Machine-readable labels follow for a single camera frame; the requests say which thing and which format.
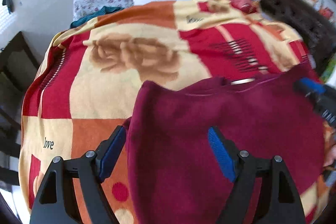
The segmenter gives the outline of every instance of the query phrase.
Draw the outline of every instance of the maroon fabric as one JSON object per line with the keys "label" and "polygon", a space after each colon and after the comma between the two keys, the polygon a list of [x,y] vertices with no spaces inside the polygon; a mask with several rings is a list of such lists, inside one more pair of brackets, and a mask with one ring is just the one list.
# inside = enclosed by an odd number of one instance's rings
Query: maroon fabric
{"label": "maroon fabric", "polygon": [[[293,82],[310,72],[301,64],[247,84],[212,78],[177,92],[145,82],[126,124],[130,191],[139,222],[215,223],[233,184],[208,144],[211,126],[256,157],[281,155],[299,193],[309,188],[323,166],[323,121],[293,91]],[[259,188],[260,181],[247,223]]]}

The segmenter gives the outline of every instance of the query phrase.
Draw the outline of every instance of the patterned blanket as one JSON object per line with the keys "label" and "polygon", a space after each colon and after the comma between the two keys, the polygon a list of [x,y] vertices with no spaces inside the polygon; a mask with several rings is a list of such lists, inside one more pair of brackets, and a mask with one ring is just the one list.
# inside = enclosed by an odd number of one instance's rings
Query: patterned blanket
{"label": "patterned blanket", "polygon": [[[19,177],[27,206],[32,208],[53,157],[67,160],[94,150],[132,115],[145,80],[180,90],[211,76],[281,73],[306,58],[295,30],[258,13],[243,14],[229,0],[153,2],[60,32],[22,109]],[[90,223],[79,181],[74,186],[83,222]],[[120,223],[138,223],[125,148],[102,187]],[[309,220],[320,213],[328,189],[316,178],[300,194]]]}

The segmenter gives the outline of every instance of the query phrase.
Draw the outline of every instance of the blue clip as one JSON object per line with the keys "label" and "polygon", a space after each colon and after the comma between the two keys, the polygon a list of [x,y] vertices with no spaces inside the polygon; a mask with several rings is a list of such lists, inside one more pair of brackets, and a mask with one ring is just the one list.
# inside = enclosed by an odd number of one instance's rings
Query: blue clip
{"label": "blue clip", "polygon": [[208,141],[210,144],[210,147],[212,149],[212,152],[214,153],[217,162],[219,164],[219,168],[221,169],[223,175],[229,179],[231,182],[235,182],[237,178],[237,173],[236,173],[236,162],[235,160],[232,159],[234,156],[237,158],[237,153],[238,149],[236,146],[234,146],[235,152],[233,152],[233,155],[230,155],[230,151],[228,150],[229,147],[226,147],[224,142],[225,138],[222,135],[222,133],[219,130],[215,130],[213,127],[210,127],[208,130]]}
{"label": "blue clip", "polygon": [[318,94],[323,94],[326,92],[326,89],[322,84],[316,83],[307,77],[300,79],[299,82],[308,89],[310,89],[311,91],[316,92]]}
{"label": "blue clip", "polygon": [[98,175],[100,183],[111,176],[125,142],[126,130],[124,127],[120,127],[119,131],[115,135],[115,138],[100,161],[100,172]]}

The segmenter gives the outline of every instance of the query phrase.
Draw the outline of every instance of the teal towel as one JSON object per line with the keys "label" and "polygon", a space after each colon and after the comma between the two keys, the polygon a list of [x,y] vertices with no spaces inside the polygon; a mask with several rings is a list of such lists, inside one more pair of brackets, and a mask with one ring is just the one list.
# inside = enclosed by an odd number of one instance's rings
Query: teal towel
{"label": "teal towel", "polygon": [[70,29],[77,28],[80,25],[83,25],[84,23],[88,22],[90,19],[95,18],[97,16],[112,14],[112,13],[121,11],[123,9],[124,8],[122,8],[122,7],[106,7],[106,6],[103,6],[103,8],[101,8],[99,11],[93,13],[92,15],[82,17],[81,19],[76,20],[73,23],[71,23]]}

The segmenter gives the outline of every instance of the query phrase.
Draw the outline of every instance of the bolt head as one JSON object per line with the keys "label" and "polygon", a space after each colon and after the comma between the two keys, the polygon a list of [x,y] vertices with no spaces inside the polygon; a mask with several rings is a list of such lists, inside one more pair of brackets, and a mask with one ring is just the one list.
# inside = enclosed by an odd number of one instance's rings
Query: bolt head
{"label": "bolt head", "polygon": [[242,150],[242,151],[239,152],[239,155],[246,158],[246,157],[248,157],[249,153],[246,150]]}
{"label": "bolt head", "polygon": [[279,155],[276,155],[276,156],[274,157],[274,160],[275,160],[276,162],[282,162],[282,158],[281,158]]}
{"label": "bolt head", "polygon": [[93,150],[87,151],[87,152],[85,153],[85,156],[86,156],[87,158],[92,158],[94,155],[95,155],[95,152],[94,152]]}
{"label": "bolt head", "polygon": [[57,162],[59,162],[61,160],[61,157],[60,156],[56,156],[55,158],[53,158],[53,162],[54,163],[57,163]]}

